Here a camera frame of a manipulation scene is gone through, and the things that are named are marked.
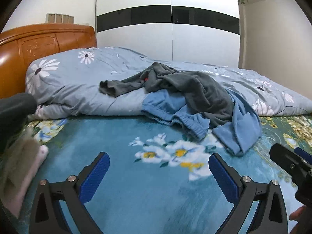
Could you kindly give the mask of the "right hand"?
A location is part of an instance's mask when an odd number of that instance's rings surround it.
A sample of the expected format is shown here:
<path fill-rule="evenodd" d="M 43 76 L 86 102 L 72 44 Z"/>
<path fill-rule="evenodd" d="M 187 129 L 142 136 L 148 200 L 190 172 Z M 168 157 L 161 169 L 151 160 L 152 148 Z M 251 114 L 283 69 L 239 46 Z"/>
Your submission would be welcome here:
<path fill-rule="evenodd" d="M 301 206 L 300 208 L 298 208 L 297 210 L 295 210 L 294 212 L 292 212 L 289 215 L 289 220 L 290 221 L 296 221 L 298 222 L 301 218 L 301 215 L 303 214 L 303 212 L 305 211 L 306 206 Z"/>

